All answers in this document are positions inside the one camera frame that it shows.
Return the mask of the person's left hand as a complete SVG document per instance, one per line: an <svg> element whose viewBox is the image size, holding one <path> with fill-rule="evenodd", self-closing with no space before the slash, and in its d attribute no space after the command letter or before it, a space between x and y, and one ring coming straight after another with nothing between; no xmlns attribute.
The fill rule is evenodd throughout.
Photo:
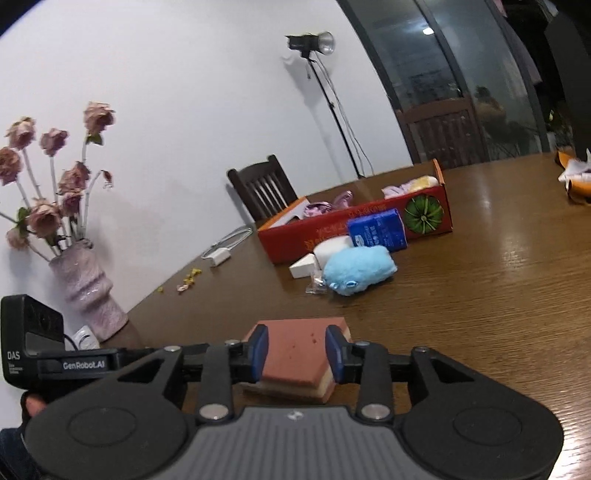
<svg viewBox="0 0 591 480"><path fill-rule="evenodd" d="M20 399L22 423L26 424L31 418L43 411L47 403L37 394L26 391Z"/></svg>

